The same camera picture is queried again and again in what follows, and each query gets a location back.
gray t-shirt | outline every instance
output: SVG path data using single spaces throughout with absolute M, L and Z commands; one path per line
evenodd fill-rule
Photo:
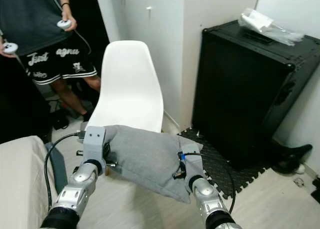
M 70 32 L 57 27 L 61 19 L 61 11 L 53 0 L 0 0 L 0 29 L 8 42 L 18 45 L 19 56 L 70 36 Z

black foam mat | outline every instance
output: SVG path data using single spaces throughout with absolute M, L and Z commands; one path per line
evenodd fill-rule
M 197 133 L 197 130 L 189 128 L 179 135 L 202 144 L 203 149 L 201 150 L 201 153 L 215 158 L 210 159 L 203 157 L 203 168 L 207 174 L 211 176 L 212 182 L 217 185 L 217 190 L 223 193 L 222 196 L 225 199 L 232 197 L 233 189 L 230 177 L 221 164 L 229 169 L 237 193 L 240 193 L 270 167 L 266 162 L 258 162 L 242 170 L 236 170 L 228 164 L 227 160 L 218 152 L 218 150 L 216 150 L 203 136 L 198 136 Z

white controller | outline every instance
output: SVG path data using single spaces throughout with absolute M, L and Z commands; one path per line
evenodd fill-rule
M 18 50 L 18 45 L 15 43 L 5 42 L 3 43 L 4 50 L 3 52 L 6 54 L 15 54 Z
M 70 20 L 60 20 L 58 21 L 58 23 L 56 24 L 59 28 L 65 30 L 68 29 L 71 26 L 71 21 Z

plastic bag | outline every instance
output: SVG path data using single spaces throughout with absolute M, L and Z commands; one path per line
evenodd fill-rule
M 277 25 L 273 19 L 251 8 L 247 8 L 241 13 L 238 23 L 241 27 L 249 28 L 288 46 L 294 46 L 295 42 L 301 42 L 305 36 L 303 33 Z

beige couch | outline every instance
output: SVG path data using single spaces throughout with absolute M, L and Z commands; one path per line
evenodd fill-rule
M 37 136 L 0 144 L 0 224 L 4 229 L 37 229 L 47 215 L 44 177 L 47 150 Z M 48 164 L 52 199 L 57 193 Z

